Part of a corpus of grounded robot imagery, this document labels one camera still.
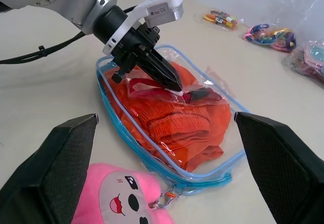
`plush toy eye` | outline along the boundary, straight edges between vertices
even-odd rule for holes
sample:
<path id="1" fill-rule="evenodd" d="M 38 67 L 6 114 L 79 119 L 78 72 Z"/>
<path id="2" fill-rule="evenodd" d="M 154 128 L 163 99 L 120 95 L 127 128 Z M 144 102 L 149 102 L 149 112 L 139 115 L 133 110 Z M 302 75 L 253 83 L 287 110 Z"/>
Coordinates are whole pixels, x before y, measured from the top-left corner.
<path id="1" fill-rule="evenodd" d="M 140 208 L 140 204 L 138 203 L 136 196 L 133 194 L 129 195 L 128 204 L 130 205 L 131 209 L 134 211 L 138 211 L 138 209 Z"/>
<path id="2" fill-rule="evenodd" d="M 127 180 L 132 189 L 138 190 L 138 186 L 132 176 L 125 176 L 125 179 Z"/>
<path id="3" fill-rule="evenodd" d="M 146 219 L 146 217 L 140 218 L 140 224 L 148 224 L 148 220 Z"/>

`white table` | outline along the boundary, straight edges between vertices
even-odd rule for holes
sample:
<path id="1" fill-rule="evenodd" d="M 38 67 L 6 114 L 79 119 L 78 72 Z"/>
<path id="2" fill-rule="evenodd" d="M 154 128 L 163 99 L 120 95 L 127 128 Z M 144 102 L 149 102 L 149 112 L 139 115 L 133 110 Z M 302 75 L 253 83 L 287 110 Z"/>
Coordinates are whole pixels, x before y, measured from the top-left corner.
<path id="1" fill-rule="evenodd" d="M 143 0 L 118 0 L 127 8 Z M 236 99 L 255 114 L 288 124 L 324 158 L 323 87 L 289 72 L 284 53 L 240 39 L 244 27 L 224 32 L 197 23 L 202 6 L 185 0 L 180 21 L 160 26 L 160 44 L 184 52 L 201 69 L 213 68 L 230 85 Z M 28 7 L 0 15 L 0 59 L 24 55 L 65 41 L 78 29 L 58 14 Z M 50 130 L 74 117 L 98 113 L 91 162 L 143 170 L 109 121 L 98 93 L 95 62 L 103 44 L 93 35 L 64 50 L 24 65 L 0 65 L 0 187 L 29 157 Z M 224 188 L 183 197 L 169 207 L 176 223 L 274 224 L 245 162 Z"/>

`plush toy face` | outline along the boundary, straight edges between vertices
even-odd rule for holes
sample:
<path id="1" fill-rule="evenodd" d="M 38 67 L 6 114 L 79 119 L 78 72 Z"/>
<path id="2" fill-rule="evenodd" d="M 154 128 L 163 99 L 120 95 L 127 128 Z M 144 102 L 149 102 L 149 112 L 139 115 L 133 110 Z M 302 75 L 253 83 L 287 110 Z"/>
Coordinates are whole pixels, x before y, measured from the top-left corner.
<path id="1" fill-rule="evenodd" d="M 131 172 L 115 171 L 104 178 L 99 205 L 105 224 L 152 224 L 139 182 Z"/>

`metal clasp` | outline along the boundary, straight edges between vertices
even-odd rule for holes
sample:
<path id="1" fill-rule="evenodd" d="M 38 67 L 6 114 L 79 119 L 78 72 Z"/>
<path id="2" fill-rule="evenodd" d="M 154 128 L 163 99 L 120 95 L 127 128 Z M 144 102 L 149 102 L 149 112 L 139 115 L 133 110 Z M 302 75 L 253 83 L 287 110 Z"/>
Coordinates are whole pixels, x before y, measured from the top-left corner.
<path id="1" fill-rule="evenodd" d="M 156 208 L 161 208 L 161 209 L 164 209 L 164 208 L 167 208 L 169 205 L 171 205 L 171 203 L 173 201 L 175 201 L 176 199 L 180 198 L 182 196 L 182 193 L 181 194 L 176 194 L 174 193 L 175 187 L 171 187 L 169 188 L 167 191 L 165 191 L 163 194 L 160 195 L 160 197 L 152 202 L 152 203 L 149 203 L 148 206 L 149 208 L 151 209 L 156 209 Z"/>

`orange fabric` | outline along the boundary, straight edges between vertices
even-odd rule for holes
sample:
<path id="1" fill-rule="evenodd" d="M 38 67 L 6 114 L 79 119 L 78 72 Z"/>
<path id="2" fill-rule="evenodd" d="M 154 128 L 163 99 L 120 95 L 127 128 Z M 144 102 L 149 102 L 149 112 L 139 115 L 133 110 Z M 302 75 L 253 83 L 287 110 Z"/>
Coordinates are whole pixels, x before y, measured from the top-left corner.
<path id="1" fill-rule="evenodd" d="M 197 85 L 196 78 L 185 68 L 173 64 L 182 85 Z M 219 147 L 228 128 L 231 111 L 227 103 L 216 105 L 181 105 L 159 99 L 129 97 L 126 81 L 116 84 L 111 76 L 115 70 L 105 73 L 122 105 L 131 113 L 144 132 L 181 168 L 193 171 L 201 163 L 223 154 Z M 112 99 L 103 83 L 110 103 L 134 138 L 153 156 L 163 160 L 158 151 L 143 137 Z"/>

